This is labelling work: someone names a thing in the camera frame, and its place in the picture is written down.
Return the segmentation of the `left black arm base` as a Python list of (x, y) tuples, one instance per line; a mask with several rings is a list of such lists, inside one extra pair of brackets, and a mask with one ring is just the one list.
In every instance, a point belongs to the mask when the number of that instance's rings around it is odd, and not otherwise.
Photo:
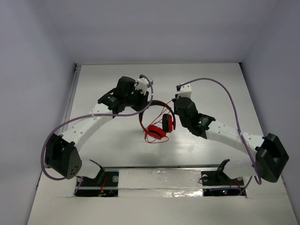
[(118, 197), (119, 169), (106, 170), (97, 162), (90, 160), (99, 168), (95, 178), (77, 177), (74, 196), (77, 197)]

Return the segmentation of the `red black headphones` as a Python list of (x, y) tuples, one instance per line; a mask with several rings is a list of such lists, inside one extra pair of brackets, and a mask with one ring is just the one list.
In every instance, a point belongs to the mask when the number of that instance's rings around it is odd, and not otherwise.
[(161, 113), (147, 126), (143, 125), (143, 113), (139, 114), (139, 123), (144, 131), (144, 140), (146, 143), (165, 143), (169, 141), (168, 133), (176, 129), (175, 113), (169, 106), (169, 102), (165, 103), (159, 100), (153, 100), (150, 106), (161, 106)]

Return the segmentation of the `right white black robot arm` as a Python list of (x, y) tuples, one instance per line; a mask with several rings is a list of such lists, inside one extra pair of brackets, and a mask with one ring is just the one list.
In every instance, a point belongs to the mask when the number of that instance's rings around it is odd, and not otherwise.
[(227, 184), (238, 177), (256, 175), (268, 182), (278, 181), (289, 160), (278, 136), (272, 133), (267, 136), (242, 133), (211, 116), (199, 113), (191, 98), (181, 94), (177, 94), (173, 102), (181, 125), (190, 133), (225, 144), (247, 155), (242, 160), (223, 160), (216, 173), (218, 182)]

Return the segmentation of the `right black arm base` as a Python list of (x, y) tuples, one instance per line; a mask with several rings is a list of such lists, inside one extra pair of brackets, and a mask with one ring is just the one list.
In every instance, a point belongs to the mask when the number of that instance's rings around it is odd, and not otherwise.
[(229, 161), (229, 159), (224, 160), (216, 170), (201, 172), (198, 183), (203, 187), (204, 197), (247, 196), (244, 181), (230, 179), (224, 173), (225, 165)]

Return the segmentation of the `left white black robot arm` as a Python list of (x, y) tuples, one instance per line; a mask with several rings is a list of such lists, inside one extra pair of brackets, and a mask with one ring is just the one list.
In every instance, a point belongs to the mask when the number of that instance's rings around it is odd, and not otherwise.
[[(46, 168), (50, 167), (62, 177), (70, 180), (74, 177), (87, 179), (94, 185), (104, 181), (105, 169), (92, 159), (81, 160), (79, 151), (94, 133), (105, 123), (115, 117), (127, 117), (123, 111), (130, 107), (139, 115), (144, 112), (153, 100), (153, 80), (145, 75), (138, 79), (123, 76), (116, 87), (104, 94), (87, 115), (70, 119), (52, 131), (42, 147), (41, 167), (48, 178), (56, 180)], [(55, 131), (72, 123), (62, 132)]]

